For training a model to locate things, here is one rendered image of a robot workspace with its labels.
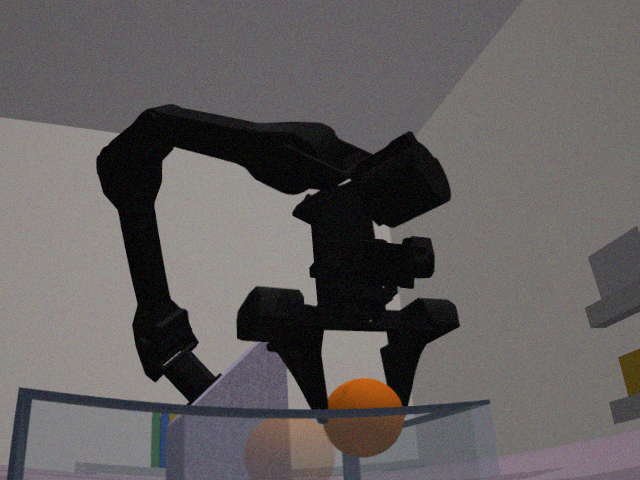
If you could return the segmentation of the orange ball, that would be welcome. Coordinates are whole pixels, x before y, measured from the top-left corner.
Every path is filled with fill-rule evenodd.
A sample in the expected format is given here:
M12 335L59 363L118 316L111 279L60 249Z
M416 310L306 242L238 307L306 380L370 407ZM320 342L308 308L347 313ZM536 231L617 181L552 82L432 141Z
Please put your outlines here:
M330 394L328 403L328 409L403 407L391 387L372 378L343 383Z

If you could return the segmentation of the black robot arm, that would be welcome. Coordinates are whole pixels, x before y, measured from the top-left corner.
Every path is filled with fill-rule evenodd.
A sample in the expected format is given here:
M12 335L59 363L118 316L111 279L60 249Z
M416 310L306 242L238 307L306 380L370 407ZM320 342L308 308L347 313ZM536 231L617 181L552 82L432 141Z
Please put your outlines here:
M431 238L387 243L376 239L373 225L394 228L451 200L441 163L412 132L371 154L324 123L254 123L174 104L144 110L101 150L96 169L102 192L120 217L138 304L132 328L144 373L154 382L165 375L186 405L222 374L215 377L191 352L199 341L188 311L169 295L154 202L163 160L174 147L234 162L285 194L319 190L306 194L292 212L311 225L313 246L340 231L372 235L372 241L351 243L349 236L334 236L326 295L350 284L381 285L394 297L398 286L414 289L414 278L434 274Z

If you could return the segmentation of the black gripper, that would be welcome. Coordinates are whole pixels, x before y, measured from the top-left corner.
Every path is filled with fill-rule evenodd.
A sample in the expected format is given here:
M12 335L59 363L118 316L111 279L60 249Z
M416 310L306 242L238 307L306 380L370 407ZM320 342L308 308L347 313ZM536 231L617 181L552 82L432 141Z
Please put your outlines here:
M339 285L326 295L325 268L336 235L354 241L372 241L361 231L340 231L320 238L313 246L317 305L304 304L299 290L256 286L237 313L237 338L268 342L300 386L311 409L328 409L322 362L324 330L387 332L380 348L386 384L403 406L408 406L414 375L428 343L460 327L457 309L448 299L416 298L401 310L386 310L393 295L381 285ZM372 319L372 321L371 321Z

